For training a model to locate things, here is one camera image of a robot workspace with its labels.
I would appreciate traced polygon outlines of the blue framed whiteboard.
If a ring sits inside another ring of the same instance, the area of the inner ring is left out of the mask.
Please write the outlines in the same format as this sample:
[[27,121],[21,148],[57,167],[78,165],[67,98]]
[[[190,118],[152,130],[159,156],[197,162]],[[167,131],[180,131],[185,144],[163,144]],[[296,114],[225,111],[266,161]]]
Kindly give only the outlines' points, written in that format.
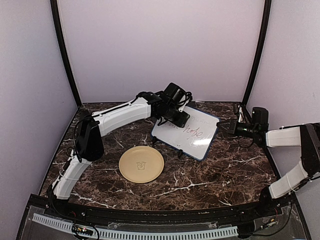
[[186,106],[184,111],[190,115],[185,127],[171,122],[159,126],[155,123],[151,136],[170,147],[182,151],[198,161],[206,158],[212,142],[218,132],[220,118],[193,107]]

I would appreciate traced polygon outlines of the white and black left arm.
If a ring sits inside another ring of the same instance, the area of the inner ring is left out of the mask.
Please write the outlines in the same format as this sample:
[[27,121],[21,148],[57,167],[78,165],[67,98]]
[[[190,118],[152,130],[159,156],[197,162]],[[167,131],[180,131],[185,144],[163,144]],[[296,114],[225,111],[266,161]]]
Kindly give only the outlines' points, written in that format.
[[51,210],[60,218],[67,218],[70,206],[64,202],[85,170],[105,152],[102,138],[110,132],[133,122],[156,118],[160,124],[170,122],[183,128],[190,115],[184,107],[192,100],[192,93],[181,89],[156,93],[140,92],[133,100],[94,113],[86,112],[73,131],[73,149],[56,180],[48,187],[47,196],[53,199]]

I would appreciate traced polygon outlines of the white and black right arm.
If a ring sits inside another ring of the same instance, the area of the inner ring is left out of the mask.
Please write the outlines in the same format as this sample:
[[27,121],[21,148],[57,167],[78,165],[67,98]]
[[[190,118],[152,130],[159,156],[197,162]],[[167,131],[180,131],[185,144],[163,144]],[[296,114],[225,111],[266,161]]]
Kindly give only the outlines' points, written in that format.
[[270,149],[272,157],[284,157],[284,162],[276,160],[276,166],[287,172],[271,183],[260,194],[260,202],[255,205],[255,213],[266,217],[275,208],[273,200],[298,191],[302,186],[320,176],[320,124],[304,123],[282,126],[269,130],[268,123],[244,123],[236,119],[224,120],[216,124],[219,130],[236,137],[253,140],[259,147]]

